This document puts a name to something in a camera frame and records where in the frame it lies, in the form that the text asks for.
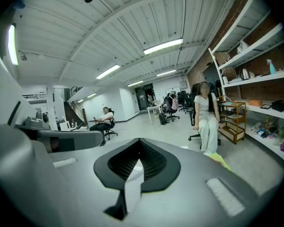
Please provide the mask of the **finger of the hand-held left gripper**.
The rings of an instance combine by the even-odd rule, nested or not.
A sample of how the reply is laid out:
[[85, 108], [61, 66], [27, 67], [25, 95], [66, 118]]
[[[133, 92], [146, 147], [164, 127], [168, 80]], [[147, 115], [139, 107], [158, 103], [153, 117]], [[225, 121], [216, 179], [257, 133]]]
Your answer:
[[39, 131], [38, 136], [56, 137], [61, 139], [81, 137], [90, 140], [103, 140], [103, 134], [99, 131]]
[[83, 138], [50, 138], [50, 146], [53, 153], [89, 149], [99, 145], [100, 143], [96, 141]]

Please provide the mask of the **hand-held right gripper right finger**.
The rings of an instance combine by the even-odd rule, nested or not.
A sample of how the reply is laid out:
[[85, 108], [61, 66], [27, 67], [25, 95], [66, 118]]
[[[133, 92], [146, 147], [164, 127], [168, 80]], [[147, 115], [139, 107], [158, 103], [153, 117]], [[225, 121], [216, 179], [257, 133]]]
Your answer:
[[162, 141], [149, 140], [178, 158], [177, 179], [164, 191], [144, 193], [132, 211], [136, 227], [225, 227], [235, 226], [224, 210], [226, 195], [215, 195], [207, 182], [219, 179], [245, 209], [259, 195], [242, 178], [210, 157]]

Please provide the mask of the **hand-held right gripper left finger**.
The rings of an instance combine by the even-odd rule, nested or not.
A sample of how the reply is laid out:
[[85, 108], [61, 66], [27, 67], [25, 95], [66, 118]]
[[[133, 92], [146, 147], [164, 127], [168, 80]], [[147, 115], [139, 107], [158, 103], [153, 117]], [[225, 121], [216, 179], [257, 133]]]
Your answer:
[[127, 212], [125, 183], [139, 157], [139, 139], [51, 153], [63, 196], [65, 227], [138, 227]]

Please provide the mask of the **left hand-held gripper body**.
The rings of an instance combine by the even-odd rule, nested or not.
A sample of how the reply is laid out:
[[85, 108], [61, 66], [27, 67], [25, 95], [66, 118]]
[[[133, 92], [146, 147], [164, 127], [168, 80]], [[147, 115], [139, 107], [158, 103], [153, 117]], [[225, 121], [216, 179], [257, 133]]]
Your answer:
[[8, 125], [20, 97], [0, 58], [0, 188], [12, 207], [33, 223], [69, 223], [68, 190], [44, 146]]

